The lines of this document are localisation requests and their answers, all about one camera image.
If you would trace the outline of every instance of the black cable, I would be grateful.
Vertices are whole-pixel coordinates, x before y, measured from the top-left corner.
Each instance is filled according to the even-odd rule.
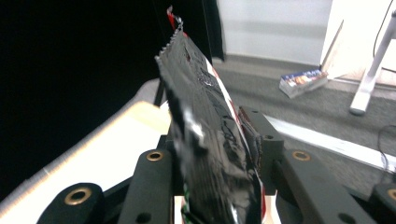
[[[387,171],[388,171],[388,169],[389,169],[389,161],[388,161],[387,155],[384,153],[384,151],[383,151],[382,148],[381,148],[381,133],[384,132],[384,131],[385,131],[386,129],[388,129],[388,128],[396,128],[396,125],[390,124],[390,125],[387,125],[387,126],[382,127],[381,130],[379,130],[379,132],[378,132],[377,141],[376,141],[376,146],[377,146],[377,148],[378,148],[378,151],[381,153],[382,158],[383,158],[384,161],[385,161],[385,162],[384,162],[384,171],[383,171],[383,173],[382,173],[380,183],[383,183],[383,182],[384,182],[385,175],[387,174]],[[393,182],[396,181],[395,178],[396,178],[396,173],[393,173]]]
[[[384,19],[383,19],[382,22],[381,22],[381,26],[379,27],[378,33],[376,34],[375,42],[374,42],[374,47],[373,47],[373,58],[374,58],[374,56],[375,56],[376,41],[378,40],[379,33],[381,33],[382,26],[384,25],[385,19],[386,19],[387,16],[388,16],[388,12],[389,12],[390,6],[392,6],[392,3],[393,3],[393,0],[390,1],[389,6],[388,6],[388,9],[387,9],[387,12],[385,13]]]

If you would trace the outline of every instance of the brass grommet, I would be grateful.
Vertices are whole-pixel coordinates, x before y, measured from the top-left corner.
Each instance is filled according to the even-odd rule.
[[[69,205],[81,204],[87,201],[87,199],[90,198],[91,195],[92,191],[89,188],[82,187],[74,189],[66,195],[66,197],[64,198],[64,202]]]
[[[293,158],[298,160],[298,161],[310,161],[311,156],[303,151],[294,151],[293,152]]]
[[[388,195],[391,199],[396,201],[396,189],[388,189]]]
[[[150,152],[147,157],[149,161],[160,161],[163,159],[163,153],[161,151]]]

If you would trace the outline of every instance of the hole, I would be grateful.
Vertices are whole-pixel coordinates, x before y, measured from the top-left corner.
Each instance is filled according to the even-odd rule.
[[[82,187],[72,190],[64,198],[64,203],[68,205],[77,205],[84,203],[91,197],[92,191],[88,188]]]
[[[149,161],[160,161],[163,159],[163,154],[160,151],[150,152],[147,157]]]
[[[396,189],[389,189],[388,190],[388,195],[391,199],[396,201]]]
[[[84,198],[84,196],[85,196],[85,192],[79,191],[79,192],[76,192],[75,194],[73,194],[71,199],[72,200],[80,200],[80,199]]]
[[[353,218],[352,216],[345,214],[345,213],[340,213],[338,214],[338,217],[341,219],[341,221],[343,221],[344,223],[347,224],[355,224],[355,218]]]
[[[294,151],[293,158],[298,161],[310,161],[311,160],[311,156],[309,156],[308,153],[303,152],[303,151]]]
[[[150,213],[140,213],[136,218],[137,223],[148,223],[150,220],[151,220]]]
[[[160,153],[153,153],[153,154],[149,155],[149,157],[152,159],[158,159],[161,157],[161,155],[160,155]]]

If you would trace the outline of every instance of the crumpled black object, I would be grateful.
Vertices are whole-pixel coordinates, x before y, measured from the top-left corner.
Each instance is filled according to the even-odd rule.
[[[261,223],[262,185],[216,71],[181,25],[156,61],[184,178],[185,223]]]

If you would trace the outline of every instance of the white table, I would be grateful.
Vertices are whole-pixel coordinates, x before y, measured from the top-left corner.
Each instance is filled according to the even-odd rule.
[[[59,192],[77,183],[94,183],[103,191],[117,185],[133,175],[141,153],[156,148],[170,120],[166,109],[126,105],[3,200],[0,223],[36,223]]]

